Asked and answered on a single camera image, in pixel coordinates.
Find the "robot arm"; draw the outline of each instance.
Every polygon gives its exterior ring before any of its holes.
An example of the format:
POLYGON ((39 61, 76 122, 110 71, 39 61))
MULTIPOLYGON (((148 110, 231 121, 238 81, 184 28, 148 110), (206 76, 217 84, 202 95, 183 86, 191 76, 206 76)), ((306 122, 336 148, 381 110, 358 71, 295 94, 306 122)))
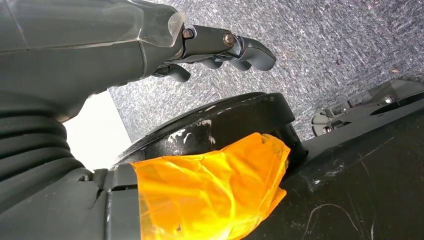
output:
POLYGON ((111 86, 185 82, 180 63, 267 71, 276 60, 258 41, 185 27, 174 8, 142 0, 0 1, 0 11, 2 239, 140 239, 134 171, 85 169, 61 122, 111 86))
POLYGON ((151 75, 185 82, 190 74, 180 63, 267 71, 276 61, 258 41, 185 27, 183 13, 142 0, 18 0, 0 8, 11 36, 0 40, 0 107, 13 103, 14 111, 48 112, 60 122, 111 86, 151 75))

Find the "orange plastic wrap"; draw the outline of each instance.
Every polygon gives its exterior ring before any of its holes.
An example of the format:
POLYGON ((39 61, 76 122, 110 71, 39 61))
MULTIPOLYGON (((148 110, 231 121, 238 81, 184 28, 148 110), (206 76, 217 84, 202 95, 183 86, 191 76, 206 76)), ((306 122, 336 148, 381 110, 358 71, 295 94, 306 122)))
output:
POLYGON ((286 195, 279 183, 289 152, 281 140, 254 133, 220 151, 132 163, 141 239, 247 236, 286 195))

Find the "robotic finger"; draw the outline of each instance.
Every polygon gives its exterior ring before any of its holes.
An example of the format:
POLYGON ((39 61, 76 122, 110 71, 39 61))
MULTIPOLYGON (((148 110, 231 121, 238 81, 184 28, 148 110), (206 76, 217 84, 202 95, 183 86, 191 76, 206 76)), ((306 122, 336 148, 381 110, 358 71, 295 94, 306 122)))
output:
POLYGON ((220 68, 230 62, 236 69, 247 71, 252 66, 261 71, 271 70, 276 57, 257 40, 237 36, 226 29, 191 25, 181 31, 182 48, 179 57, 166 61, 154 77, 171 76, 178 82, 186 82, 190 74, 180 63, 201 63, 210 69, 220 68))

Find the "robotic hand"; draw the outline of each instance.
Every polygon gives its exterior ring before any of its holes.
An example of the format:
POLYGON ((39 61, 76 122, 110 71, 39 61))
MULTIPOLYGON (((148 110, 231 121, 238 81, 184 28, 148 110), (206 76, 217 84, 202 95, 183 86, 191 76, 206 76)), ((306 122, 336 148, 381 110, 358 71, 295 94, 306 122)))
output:
POLYGON ((182 30, 183 47, 175 59, 164 62, 154 73, 154 77, 171 76, 178 82, 186 82, 190 73, 179 63, 202 63, 210 69, 218 69, 229 61, 241 71, 252 66, 269 71, 276 57, 262 43, 247 37, 236 36, 219 28, 192 25, 182 30))
POLYGON ((0 24, 8 36, 0 39, 0 112, 42 112, 63 122, 112 86, 152 75, 186 82, 190 73, 180 63, 268 71, 276 61, 256 40, 185 27, 183 13, 143 0, 18 0, 0 9, 7 9, 0 24))

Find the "clear plastic cover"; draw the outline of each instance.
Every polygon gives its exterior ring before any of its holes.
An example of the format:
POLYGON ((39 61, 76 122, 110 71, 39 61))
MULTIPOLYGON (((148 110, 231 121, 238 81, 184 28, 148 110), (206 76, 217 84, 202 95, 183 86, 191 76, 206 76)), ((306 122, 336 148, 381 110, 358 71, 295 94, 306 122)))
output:
POLYGON ((185 20, 143 0, 0 0, 0 52, 144 41, 172 47, 185 20))

